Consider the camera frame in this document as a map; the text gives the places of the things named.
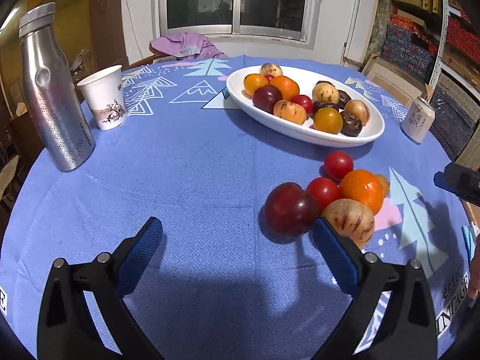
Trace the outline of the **person right hand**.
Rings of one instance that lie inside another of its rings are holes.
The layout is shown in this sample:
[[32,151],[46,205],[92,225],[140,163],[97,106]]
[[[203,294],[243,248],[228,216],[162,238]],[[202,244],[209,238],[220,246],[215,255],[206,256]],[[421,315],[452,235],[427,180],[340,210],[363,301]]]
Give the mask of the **person right hand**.
[[479,295],[480,289],[480,235],[476,238],[476,246],[473,259],[469,265],[470,279],[468,287],[469,306],[473,306]]

